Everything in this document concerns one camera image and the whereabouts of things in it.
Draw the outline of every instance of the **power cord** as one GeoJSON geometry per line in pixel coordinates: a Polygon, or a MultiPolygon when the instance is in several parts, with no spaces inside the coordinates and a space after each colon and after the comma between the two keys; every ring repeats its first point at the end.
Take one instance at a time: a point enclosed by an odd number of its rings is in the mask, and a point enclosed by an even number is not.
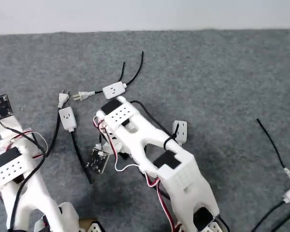
{"type": "Polygon", "coordinates": [[[64,90],[59,93],[59,103],[58,103],[58,109],[57,109],[57,121],[56,121],[56,126],[55,126],[55,130],[53,133],[53,138],[52,141],[50,143],[50,146],[48,148],[48,151],[46,153],[46,157],[49,156],[49,154],[51,153],[51,151],[53,150],[55,143],[56,143],[56,139],[57,139],[57,135],[58,135],[58,131],[59,131],[59,127],[60,127],[60,115],[59,115],[59,110],[62,109],[62,107],[64,106],[64,104],[69,100],[69,91],[67,93],[64,93],[64,90]]]}
{"type": "Polygon", "coordinates": [[[39,143],[35,142],[33,139],[31,139],[30,137],[28,137],[27,135],[25,135],[24,133],[15,130],[13,128],[9,128],[5,125],[2,124],[2,122],[0,121],[1,126],[3,126],[5,129],[10,130],[16,134],[21,135],[22,137],[24,137],[25,139],[29,140],[30,142],[32,142],[34,145],[36,145],[42,152],[42,159],[40,161],[40,163],[32,170],[32,172],[26,177],[26,179],[22,182],[22,184],[20,185],[17,194],[16,194],[16,198],[15,198],[15,202],[14,202],[14,206],[12,209],[12,214],[11,214],[11,221],[10,221],[10,228],[8,229],[8,232],[13,232],[14,230],[14,223],[15,223],[15,216],[16,216],[16,210],[17,210],[17,206],[19,203],[19,198],[20,198],[20,194],[25,186],[25,184],[28,182],[28,180],[40,169],[40,167],[43,165],[45,158],[46,158],[46,153],[45,150],[42,146],[39,145],[39,143]]]}
{"type": "Polygon", "coordinates": [[[279,162],[280,162],[280,165],[282,166],[282,168],[285,168],[285,164],[283,163],[282,159],[281,159],[281,156],[280,156],[280,153],[274,143],[274,141],[272,140],[270,134],[267,132],[267,130],[265,129],[265,127],[262,125],[262,123],[260,122],[260,120],[257,118],[257,122],[259,123],[260,127],[262,128],[262,130],[264,131],[264,133],[266,134],[266,136],[269,138],[271,144],[273,145],[273,148],[278,156],[278,159],[279,159],[279,162]]]}
{"type": "Polygon", "coordinates": [[[144,51],[142,51],[141,63],[140,63],[139,69],[137,70],[134,77],[126,84],[121,82],[123,75],[124,75],[125,65],[126,65],[126,63],[123,62],[121,75],[120,75],[119,80],[116,83],[113,83],[109,86],[106,86],[103,88],[103,90],[99,90],[99,91],[90,91],[90,92],[79,91],[77,94],[73,95],[73,99],[75,101],[77,101],[77,100],[82,101],[82,100],[85,100],[85,99],[89,98],[90,96],[93,96],[93,95],[98,94],[98,93],[104,93],[106,99],[111,99],[111,98],[114,98],[116,96],[121,95],[122,93],[125,92],[125,89],[129,85],[131,85],[132,82],[138,77],[138,75],[143,67],[143,61],[144,61],[144,51]]]}
{"type": "Polygon", "coordinates": [[[286,215],[286,217],[281,220],[280,223],[278,223],[273,229],[272,232],[276,232],[280,227],[282,227],[283,225],[286,224],[286,222],[288,222],[290,220],[290,212],[286,215]]]}
{"type": "Polygon", "coordinates": [[[80,152],[80,150],[79,150],[79,148],[78,148],[78,145],[77,145],[77,142],[76,142],[76,139],[75,139],[74,131],[71,131],[70,133],[71,133],[71,137],[72,137],[72,141],[73,141],[74,149],[75,149],[75,151],[76,151],[76,154],[77,154],[78,160],[79,160],[79,162],[81,163],[82,169],[83,169],[83,171],[84,171],[84,173],[85,173],[85,175],[86,175],[86,177],[87,177],[89,183],[92,184],[93,182],[92,182],[92,179],[91,179],[91,177],[90,177],[90,173],[88,172],[88,169],[86,169],[86,164],[85,164],[85,162],[84,162],[84,160],[83,160],[83,158],[82,158],[81,152],[80,152]]]}
{"type": "Polygon", "coordinates": [[[277,205],[275,205],[273,208],[271,208],[262,218],[261,220],[256,224],[256,226],[252,229],[251,232],[255,232],[257,230],[257,228],[264,222],[264,220],[267,219],[267,217],[274,212],[276,209],[278,209],[280,206],[282,206],[283,204],[285,204],[284,201],[279,202],[277,205]]]}
{"type": "MultiPolygon", "coordinates": [[[[285,164],[282,161],[281,155],[274,143],[274,141],[272,140],[270,134],[268,133],[268,131],[265,129],[264,125],[262,125],[261,121],[257,118],[257,122],[260,125],[260,127],[263,129],[264,133],[267,135],[268,139],[270,140],[277,156],[280,162],[280,165],[282,166],[282,168],[284,169],[285,173],[288,175],[289,179],[290,179],[290,170],[285,166],[285,164]]],[[[284,200],[282,201],[283,203],[290,203],[290,189],[284,194],[284,200]]],[[[277,205],[273,207],[272,211],[274,211],[275,209],[277,209],[277,205]]],[[[288,220],[290,219],[290,213],[272,230],[272,231],[276,231],[278,230],[281,226],[283,226],[288,220]]]]}

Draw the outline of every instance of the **white wire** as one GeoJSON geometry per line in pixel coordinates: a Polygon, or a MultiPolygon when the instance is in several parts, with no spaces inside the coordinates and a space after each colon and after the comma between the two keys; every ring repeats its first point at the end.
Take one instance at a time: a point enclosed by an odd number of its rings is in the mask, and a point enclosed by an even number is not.
{"type": "Polygon", "coordinates": [[[25,131],[25,132],[23,132],[24,134],[37,134],[37,135],[39,135],[40,136],[40,138],[43,140],[43,142],[45,143],[45,145],[46,145],[46,151],[45,151],[45,153],[47,153],[48,152],[48,144],[47,144],[47,141],[44,139],[44,137],[40,134],[40,133],[38,133],[38,132],[36,132],[36,131],[34,131],[34,130],[29,130],[29,131],[25,131]]]}
{"type": "Polygon", "coordinates": [[[112,140],[112,138],[110,137],[110,135],[108,134],[108,132],[105,130],[105,133],[106,133],[106,135],[107,135],[107,137],[108,137],[108,140],[109,140],[109,142],[110,142],[110,145],[111,145],[111,148],[112,148],[112,150],[113,150],[113,153],[114,153],[114,155],[115,155],[115,165],[114,165],[114,167],[115,167],[115,170],[117,171],[117,172],[124,172],[127,168],[129,168],[129,167],[132,167],[132,166],[134,166],[134,167],[140,167],[139,165],[137,165],[137,164],[129,164],[129,165],[127,165],[126,167],[124,167],[123,169],[118,169],[117,168],[117,162],[118,162],[118,154],[117,154],[117,152],[116,152],[116,149],[115,149],[115,146],[114,146],[114,144],[113,144],[113,140],[112,140]]]}
{"type": "Polygon", "coordinates": [[[171,231],[174,232],[173,223],[172,223],[173,220],[169,217],[169,215],[167,213],[167,210],[165,209],[165,207],[164,207],[164,205],[162,203],[163,202],[163,199],[162,199],[162,197],[160,195],[159,187],[157,187],[157,195],[158,195],[158,198],[159,198],[159,202],[160,202],[160,204],[161,204],[161,206],[163,208],[163,211],[164,211],[164,213],[165,213],[165,215],[166,215],[166,217],[167,217],[167,219],[168,219],[168,221],[170,223],[171,231]]]}
{"type": "Polygon", "coordinates": [[[150,187],[150,188],[152,188],[152,187],[154,187],[154,186],[157,186],[157,184],[159,184],[159,179],[156,179],[155,181],[154,181],[154,184],[153,185],[151,185],[150,183],[149,183],[149,177],[148,177],[148,175],[145,173],[145,177],[146,177],[146,183],[147,183],[147,185],[150,187]]]}

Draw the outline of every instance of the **red wire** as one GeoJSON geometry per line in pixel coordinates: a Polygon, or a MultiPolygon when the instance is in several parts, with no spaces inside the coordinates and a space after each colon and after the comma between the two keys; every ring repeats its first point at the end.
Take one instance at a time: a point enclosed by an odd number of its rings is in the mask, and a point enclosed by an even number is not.
{"type": "Polygon", "coordinates": [[[160,193],[159,184],[160,184],[160,182],[158,182],[158,185],[157,185],[157,194],[158,194],[158,198],[159,198],[159,201],[160,201],[160,203],[161,203],[161,205],[162,205],[162,207],[163,207],[163,209],[164,209],[164,212],[165,212],[166,215],[167,215],[168,220],[170,221],[170,225],[171,225],[172,232],[174,232],[174,231],[175,231],[174,222],[173,222],[172,216],[171,216],[171,214],[170,214],[168,208],[166,207],[166,205],[165,205],[165,203],[164,203],[163,197],[162,197],[162,195],[161,195],[161,193],[160,193]]]}

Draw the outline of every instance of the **circuit board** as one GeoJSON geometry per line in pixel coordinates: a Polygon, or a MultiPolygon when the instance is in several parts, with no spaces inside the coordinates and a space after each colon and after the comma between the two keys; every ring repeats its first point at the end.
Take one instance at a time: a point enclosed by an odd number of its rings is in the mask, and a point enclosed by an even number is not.
{"type": "Polygon", "coordinates": [[[108,158],[109,154],[97,149],[92,149],[91,162],[89,162],[86,167],[95,173],[102,174],[108,162],[108,158]]]}
{"type": "Polygon", "coordinates": [[[0,96],[0,119],[13,115],[11,104],[7,94],[0,96]]]}

